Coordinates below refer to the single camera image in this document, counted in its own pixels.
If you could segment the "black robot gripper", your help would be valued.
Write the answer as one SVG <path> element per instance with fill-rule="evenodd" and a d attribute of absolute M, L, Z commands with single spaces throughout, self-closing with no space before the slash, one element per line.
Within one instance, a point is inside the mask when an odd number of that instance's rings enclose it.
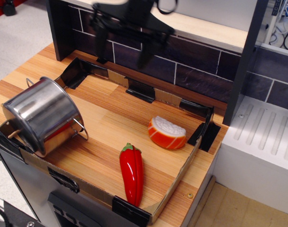
<path fill-rule="evenodd" d="M 156 18 L 151 10 L 158 0 L 128 0 L 114 5 L 93 4 L 91 26 L 96 33 L 96 54 L 104 59 L 108 34 L 121 35 L 142 42 L 137 67 L 144 69 L 158 52 L 158 44 L 165 44 L 175 29 Z"/>

